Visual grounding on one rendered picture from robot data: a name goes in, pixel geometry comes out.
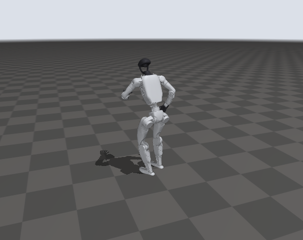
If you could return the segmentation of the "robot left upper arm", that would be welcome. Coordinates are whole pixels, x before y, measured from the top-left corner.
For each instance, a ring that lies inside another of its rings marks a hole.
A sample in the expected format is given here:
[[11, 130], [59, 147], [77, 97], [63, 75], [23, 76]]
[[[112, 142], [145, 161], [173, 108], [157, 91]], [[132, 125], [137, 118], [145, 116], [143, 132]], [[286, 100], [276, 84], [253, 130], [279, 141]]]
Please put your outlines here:
[[135, 89], [138, 88], [142, 84], [141, 78], [134, 78], [130, 85], [126, 88], [125, 92], [121, 95], [124, 99], [127, 99], [130, 93]]

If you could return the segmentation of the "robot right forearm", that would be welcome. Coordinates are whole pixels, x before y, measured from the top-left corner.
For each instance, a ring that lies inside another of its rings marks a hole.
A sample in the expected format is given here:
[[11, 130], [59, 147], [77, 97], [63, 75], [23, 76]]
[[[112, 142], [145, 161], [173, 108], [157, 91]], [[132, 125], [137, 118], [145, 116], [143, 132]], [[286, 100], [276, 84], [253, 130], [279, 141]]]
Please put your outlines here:
[[164, 106], [167, 107], [168, 105], [170, 105], [172, 103], [173, 98], [175, 97], [175, 94], [173, 96], [170, 96], [168, 94], [167, 100], [164, 103]]

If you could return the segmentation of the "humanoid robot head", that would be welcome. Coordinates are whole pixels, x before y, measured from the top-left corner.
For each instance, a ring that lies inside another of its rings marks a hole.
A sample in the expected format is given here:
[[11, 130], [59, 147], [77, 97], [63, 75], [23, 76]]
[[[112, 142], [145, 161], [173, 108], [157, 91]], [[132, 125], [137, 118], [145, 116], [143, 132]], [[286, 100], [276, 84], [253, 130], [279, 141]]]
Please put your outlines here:
[[[150, 63], [151, 63], [151, 61], [148, 58], [143, 58], [138, 63], [138, 66], [139, 66], [139, 69], [140, 69], [141, 73], [144, 74], [145, 76], [153, 75], [149, 71], [149, 65], [150, 65]], [[147, 70], [146, 71], [142, 71], [141, 67], [147, 67]]]

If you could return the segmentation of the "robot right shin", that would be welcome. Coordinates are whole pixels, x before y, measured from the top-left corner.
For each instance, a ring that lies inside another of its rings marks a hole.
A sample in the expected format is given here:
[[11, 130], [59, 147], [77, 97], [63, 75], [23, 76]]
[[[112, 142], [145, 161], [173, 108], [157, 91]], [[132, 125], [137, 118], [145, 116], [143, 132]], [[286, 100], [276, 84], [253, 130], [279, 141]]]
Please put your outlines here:
[[[161, 141], [163, 141], [162, 138], [161, 138]], [[162, 152], [163, 151], [162, 142], [159, 145], [155, 145], [153, 143], [153, 149], [154, 149], [154, 154], [155, 154], [155, 157], [156, 157], [157, 165], [160, 166], [160, 164], [162, 165], [162, 154], [163, 154], [163, 152]]]

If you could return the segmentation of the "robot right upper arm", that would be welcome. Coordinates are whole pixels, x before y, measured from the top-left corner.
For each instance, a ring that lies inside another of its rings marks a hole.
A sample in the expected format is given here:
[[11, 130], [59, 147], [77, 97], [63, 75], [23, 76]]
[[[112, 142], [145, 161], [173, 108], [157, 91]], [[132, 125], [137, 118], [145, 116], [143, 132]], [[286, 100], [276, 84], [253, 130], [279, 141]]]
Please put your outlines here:
[[168, 94], [170, 96], [173, 96], [176, 92], [176, 90], [172, 87], [172, 85], [165, 79], [164, 76], [162, 75], [158, 75], [159, 79], [160, 79], [160, 83], [169, 90]]

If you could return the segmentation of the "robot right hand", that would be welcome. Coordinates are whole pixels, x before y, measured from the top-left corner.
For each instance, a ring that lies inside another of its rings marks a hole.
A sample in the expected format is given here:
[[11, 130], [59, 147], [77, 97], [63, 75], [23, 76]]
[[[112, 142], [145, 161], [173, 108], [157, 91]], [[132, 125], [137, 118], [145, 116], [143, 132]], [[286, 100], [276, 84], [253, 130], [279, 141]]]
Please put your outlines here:
[[169, 107], [169, 105], [167, 107], [164, 106], [164, 104], [162, 106], [159, 106], [160, 110], [163, 110], [163, 112], [166, 112], [166, 109]]

